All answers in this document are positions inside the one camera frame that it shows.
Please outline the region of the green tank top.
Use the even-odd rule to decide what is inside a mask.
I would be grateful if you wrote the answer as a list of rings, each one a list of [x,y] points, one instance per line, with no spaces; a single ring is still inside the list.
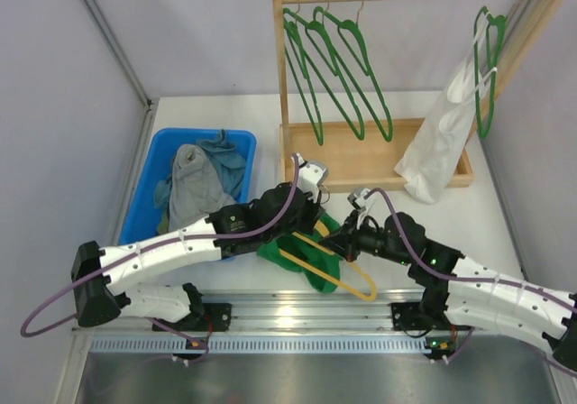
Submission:
[[[282,236],[271,243],[262,245],[257,250],[257,255],[272,262],[280,268],[295,273],[303,273],[310,286],[319,293],[328,294],[336,290],[337,286],[330,281],[321,278],[307,268],[294,263],[282,254],[288,253],[303,262],[319,269],[332,276],[336,280],[340,279],[340,257],[317,250],[317,248],[299,239],[293,234]]]

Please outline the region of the yellow hanger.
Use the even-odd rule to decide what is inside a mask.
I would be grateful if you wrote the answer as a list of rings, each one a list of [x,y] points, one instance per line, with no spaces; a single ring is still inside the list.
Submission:
[[[302,234],[302,233],[297,233],[297,232],[292,233],[292,234],[295,235],[296,237],[298,237],[299,239],[305,241],[306,243],[312,245],[313,247],[317,248],[317,250],[320,250],[320,251],[328,253],[328,254],[336,255],[334,252],[327,250],[325,247],[323,247],[319,244],[320,240],[323,237],[328,236],[330,234],[330,232],[337,227],[336,221],[326,213],[326,211],[324,209],[325,203],[326,203],[326,200],[321,202],[321,206],[323,208],[323,214],[321,215],[320,219],[316,222],[315,227],[314,227],[314,232],[312,234]],[[340,279],[336,280],[332,276],[320,271],[319,269],[311,266],[310,264],[308,264],[306,262],[301,261],[300,259],[296,258],[295,256],[292,256],[292,255],[285,253],[285,252],[282,255],[284,257],[292,260],[294,263],[297,263],[297,264],[301,265],[302,267],[307,268],[308,270],[312,271],[313,273],[320,276],[321,278],[324,278],[325,280],[332,282],[333,284],[335,284],[337,286],[336,289],[343,289],[346,292],[348,292],[349,294],[352,294],[353,296],[355,296],[356,298],[358,298],[362,301],[372,302],[372,301],[375,301],[377,298],[378,291],[377,291],[377,287],[376,287],[374,280],[372,279],[372,277],[368,273],[364,272],[354,262],[345,261],[340,257],[340,259],[341,259],[340,260]],[[344,262],[346,266],[348,266],[350,269],[352,269],[359,277],[364,279],[364,281],[367,283],[368,288],[369,288],[369,290],[367,292],[364,292],[360,289],[357,289],[354,286],[352,286],[351,284],[348,284],[348,283],[343,282],[341,280],[341,263],[342,262]]]

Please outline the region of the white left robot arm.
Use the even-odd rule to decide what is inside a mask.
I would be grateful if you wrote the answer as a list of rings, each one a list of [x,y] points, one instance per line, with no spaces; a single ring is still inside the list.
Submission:
[[[71,269],[78,325],[153,317],[196,328],[204,317],[196,288],[189,282],[155,286],[152,279],[193,264],[255,253],[284,235],[309,234],[321,210],[319,187],[285,182],[249,203],[223,207],[191,225],[138,243],[111,247],[83,243]]]

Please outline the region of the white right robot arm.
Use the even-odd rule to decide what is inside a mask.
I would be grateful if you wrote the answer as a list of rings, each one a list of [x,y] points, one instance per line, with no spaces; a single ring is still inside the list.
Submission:
[[[378,226],[352,211],[321,245],[355,261],[362,253],[408,267],[423,288],[407,329],[450,326],[505,335],[549,354],[567,370],[576,368],[576,297],[565,291],[515,280],[426,236],[425,228],[402,212]]]

